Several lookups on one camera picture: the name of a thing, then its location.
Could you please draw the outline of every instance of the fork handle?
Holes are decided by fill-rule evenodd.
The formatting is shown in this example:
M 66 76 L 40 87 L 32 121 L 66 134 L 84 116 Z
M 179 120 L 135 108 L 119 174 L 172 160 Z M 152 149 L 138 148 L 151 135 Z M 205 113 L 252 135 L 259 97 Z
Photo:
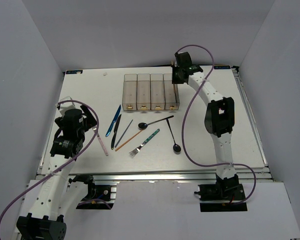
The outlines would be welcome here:
M 158 128 L 154 133 L 152 133 L 143 143 L 142 146 L 146 145 L 158 132 L 160 132 L 160 128 Z

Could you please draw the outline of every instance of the fork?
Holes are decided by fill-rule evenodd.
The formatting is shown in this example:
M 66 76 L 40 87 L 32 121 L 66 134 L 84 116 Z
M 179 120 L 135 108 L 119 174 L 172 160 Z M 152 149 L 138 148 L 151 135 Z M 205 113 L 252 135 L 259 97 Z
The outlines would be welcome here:
M 92 130 L 93 130 L 93 132 L 96 132 L 96 130 L 97 130 L 97 125 L 93 126 L 93 127 L 92 127 Z M 99 143 L 100 143 L 100 145 L 101 145 L 101 147 L 102 147 L 102 149 L 103 149 L 103 151 L 104 151 L 104 154 L 105 154 L 106 156 L 108 156 L 109 153 L 108 153 L 108 151 L 107 151 L 107 149 L 106 149 L 106 146 L 105 146 L 104 142 L 101 140 L 101 137 L 100 137 L 99 133 L 96 134 L 96 137 L 97 137 L 98 140 L 99 140 Z
M 158 128 L 154 133 L 152 133 L 143 143 L 141 143 L 140 146 L 136 147 L 134 150 L 132 150 L 131 152 L 129 152 L 131 157 L 134 157 L 135 155 L 137 155 L 137 153 L 140 152 L 141 148 L 147 144 L 147 142 L 149 142 L 158 132 L 160 132 L 160 128 Z

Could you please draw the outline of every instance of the gray wall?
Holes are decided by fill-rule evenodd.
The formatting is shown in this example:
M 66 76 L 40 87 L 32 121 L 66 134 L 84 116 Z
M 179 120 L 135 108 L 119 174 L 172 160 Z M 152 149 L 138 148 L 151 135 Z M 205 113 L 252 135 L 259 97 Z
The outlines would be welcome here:
M 186 44 L 240 65 L 274 0 L 23 0 L 60 68 L 170 64 Z M 211 63 L 201 50 L 190 50 Z
M 300 0 L 275 1 L 240 76 L 271 173 L 284 181 L 300 228 Z
M 0 0 L 0 213 L 36 176 L 62 73 L 21 0 Z M 20 201 L 3 219 L 11 239 Z

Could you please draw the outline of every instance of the spoon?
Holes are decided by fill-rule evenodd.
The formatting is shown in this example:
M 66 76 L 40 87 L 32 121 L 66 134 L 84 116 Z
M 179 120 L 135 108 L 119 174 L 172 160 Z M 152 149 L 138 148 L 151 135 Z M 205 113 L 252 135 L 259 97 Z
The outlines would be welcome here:
M 165 118 L 162 118 L 162 119 L 160 119 L 160 120 L 153 121 L 153 122 L 150 122 L 150 123 L 140 122 L 140 123 L 138 124 L 138 127 L 139 127 L 139 129 L 144 130 L 144 129 L 146 129 L 149 125 L 151 125 L 151 124 L 155 124 L 155 123 L 157 123 L 157 122 L 160 122 L 160 121 L 163 121 L 163 120 L 166 120 L 166 119 L 170 119 L 170 118 L 173 118 L 173 117 L 174 117 L 174 115 L 168 116 L 168 117 L 165 117 Z
M 181 152 L 181 147 L 180 147 L 178 144 L 176 144 L 175 137 L 174 137 L 174 134 L 172 133 L 172 130 L 171 130 L 171 127 L 170 127 L 170 123 L 169 123 L 169 120 L 168 120 L 168 119 L 166 120 L 166 123 L 167 123 L 168 126 L 169 126 L 169 129 L 170 129 L 170 132 L 171 132 L 173 141 L 174 141 L 173 151 L 174 151 L 176 154 L 179 154 L 179 153 Z

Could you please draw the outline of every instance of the wooden stick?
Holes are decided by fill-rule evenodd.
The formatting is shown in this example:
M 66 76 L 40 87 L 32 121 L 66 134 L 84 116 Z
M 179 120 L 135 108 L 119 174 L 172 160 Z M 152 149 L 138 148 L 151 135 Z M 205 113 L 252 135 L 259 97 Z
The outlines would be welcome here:
M 129 138 L 127 141 L 125 141 L 121 146 L 118 146 L 115 151 L 118 151 L 120 148 L 122 148 L 124 145 L 126 145 L 131 139 L 133 139 L 135 136 L 137 136 L 139 133 L 141 133 L 143 130 L 140 130 L 139 132 L 137 132 L 134 136 L 132 136 L 131 138 Z

